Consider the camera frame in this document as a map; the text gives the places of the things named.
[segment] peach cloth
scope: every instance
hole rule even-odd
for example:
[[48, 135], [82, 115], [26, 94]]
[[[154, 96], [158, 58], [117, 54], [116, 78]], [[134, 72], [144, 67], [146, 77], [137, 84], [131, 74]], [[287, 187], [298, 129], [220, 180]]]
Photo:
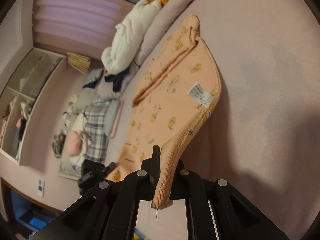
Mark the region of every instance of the peach cloth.
[[[162, 146], [176, 134], [186, 131], [188, 139], [181, 136], [180, 151], [174, 153], [178, 159], [170, 162], [168, 154], [165, 154], [166, 158], [161, 160], [161, 165], [168, 164], [170, 167], [165, 173], [162, 173], [161, 169], [162, 175], [170, 181], [171, 170], [176, 167], [175, 162], [197, 132], [198, 128], [193, 128], [192, 122], [200, 116], [201, 126], [214, 109], [220, 96], [220, 78], [212, 55], [200, 38], [198, 29], [198, 18], [195, 15], [187, 17], [183, 26], [166, 39], [163, 51], [153, 59], [139, 81], [132, 101], [134, 112], [131, 130], [119, 154], [116, 169], [108, 179], [119, 181], [129, 173], [139, 170], [141, 162], [152, 156], [153, 145]], [[213, 101], [208, 108], [187, 96], [187, 92], [196, 82], [213, 95]], [[166, 187], [170, 192], [171, 183], [166, 184]]]

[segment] pink pillow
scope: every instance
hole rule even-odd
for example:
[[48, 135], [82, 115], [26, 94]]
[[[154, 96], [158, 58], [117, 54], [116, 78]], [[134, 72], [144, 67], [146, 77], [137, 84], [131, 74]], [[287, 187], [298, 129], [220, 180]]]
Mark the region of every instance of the pink pillow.
[[78, 131], [70, 131], [67, 136], [66, 146], [67, 146], [67, 154], [72, 157], [79, 155], [82, 148], [82, 140], [81, 140], [82, 132]]

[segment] pink wall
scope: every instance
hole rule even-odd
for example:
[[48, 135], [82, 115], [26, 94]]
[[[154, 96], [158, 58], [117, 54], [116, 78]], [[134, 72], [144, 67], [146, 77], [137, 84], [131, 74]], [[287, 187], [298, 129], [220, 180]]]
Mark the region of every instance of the pink wall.
[[[77, 182], [57, 176], [60, 160], [54, 157], [51, 143], [53, 135], [64, 128], [61, 116], [68, 99], [81, 89], [85, 75], [68, 67], [61, 75], [35, 136], [33, 155], [29, 166], [18, 166], [0, 153], [0, 176], [9, 184], [48, 206], [65, 210], [79, 197]], [[38, 180], [45, 181], [44, 198], [37, 195]], [[4, 209], [0, 201], [0, 211]]]
[[133, 6], [125, 0], [35, 0], [34, 43], [100, 60]]

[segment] white cabinet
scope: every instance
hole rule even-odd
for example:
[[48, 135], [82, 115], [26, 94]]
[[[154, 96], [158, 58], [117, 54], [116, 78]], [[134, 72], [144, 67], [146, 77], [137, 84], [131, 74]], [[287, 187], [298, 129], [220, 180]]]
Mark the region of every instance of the white cabinet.
[[28, 165], [41, 114], [65, 68], [65, 56], [33, 48], [5, 86], [0, 96], [0, 151], [15, 163]]

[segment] orange fabric with print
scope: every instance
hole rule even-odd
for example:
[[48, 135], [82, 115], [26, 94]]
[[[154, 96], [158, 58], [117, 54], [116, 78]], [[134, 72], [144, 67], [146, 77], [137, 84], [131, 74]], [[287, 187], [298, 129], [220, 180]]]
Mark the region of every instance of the orange fabric with print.
[[183, 26], [167, 37], [161, 54], [139, 81], [132, 101], [131, 130], [108, 179], [119, 181], [139, 170], [141, 162], [152, 156], [154, 145], [162, 146], [204, 108], [187, 96], [196, 82], [208, 93], [218, 91], [214, 96], [219, 99], [219, 74], [198, 29], [198, 18], [187, 17]]

